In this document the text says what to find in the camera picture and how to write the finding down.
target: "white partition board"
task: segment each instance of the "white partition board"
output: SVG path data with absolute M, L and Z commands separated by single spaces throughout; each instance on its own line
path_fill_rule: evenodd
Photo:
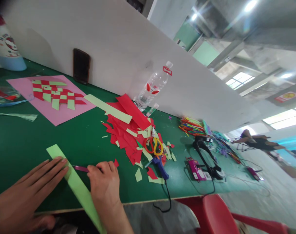
M 258 114 L 124 0 L 19 0 L 2 11 L 21 54 L 72 75 L 72 50 L 92 57 L 90 83 L 134 98 L 166 61 L 173 77 L 152 104 L 227 132 Z

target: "warning sign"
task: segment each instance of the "warning sign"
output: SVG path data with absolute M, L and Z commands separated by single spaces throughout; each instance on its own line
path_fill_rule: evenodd
M 275 100 L 282 103 L 295 97 L 296 97 L 295 92 L 287 92 L 285 94 L 280 95 L 279 97 L 276 97 Z

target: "hand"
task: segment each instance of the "hand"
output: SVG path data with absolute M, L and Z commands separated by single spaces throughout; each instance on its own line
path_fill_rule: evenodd
M 107 233 L 133 233 L 119 196 L 120 178 L 112 161 L 87 167 L 91 196 Z
M 53 229 L 54 216 L 34 217 L 34 212 L 67 173 L 68 167 L 62 170 L 67 160 L 61 159 L 46 160 L 0 194 L 0 234 Z

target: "smartphone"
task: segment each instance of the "smartphone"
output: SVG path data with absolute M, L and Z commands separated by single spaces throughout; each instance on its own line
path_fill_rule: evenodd
M 91 57 L 82 50 L 73 49 L 73 78 L 82 84 L 89 82 Z

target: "blue glue gun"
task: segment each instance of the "blue glue gun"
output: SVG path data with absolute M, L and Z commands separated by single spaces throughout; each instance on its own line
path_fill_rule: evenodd
M 168 180 L 170 178 L 170 176 L 166 173 L 166 171 L 164 170 L 164 167 L 162 165 L 162 160 L 161 157 L 160 159 L 158 159 L 157 157 L 154 157 L 146 166 L 145 168 L 147 168 L 150 164 L 154 164 L 158 166 L 158 169 L 161 173 L 161 176 L 164 180 Z

